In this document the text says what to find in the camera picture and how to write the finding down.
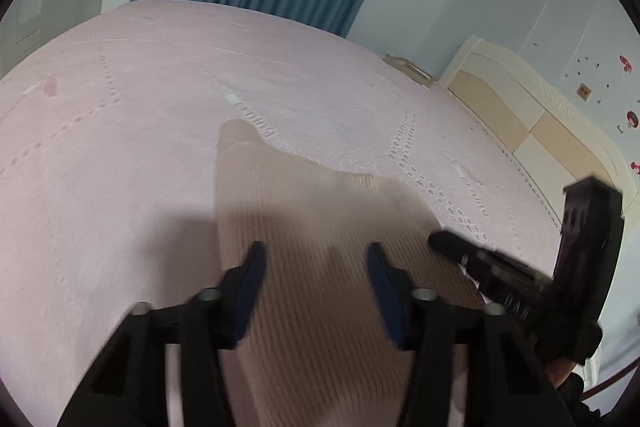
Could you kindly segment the person's right hand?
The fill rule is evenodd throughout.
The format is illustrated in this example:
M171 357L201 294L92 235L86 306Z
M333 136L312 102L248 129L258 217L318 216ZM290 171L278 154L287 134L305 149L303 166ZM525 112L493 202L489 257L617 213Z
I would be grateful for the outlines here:
M570 374L573 373L576 366L577 363L575 361L567 358L560 358L551 361L544 370L544 373L546 373L552 386L557 388L560 387L568 377L570 377Z

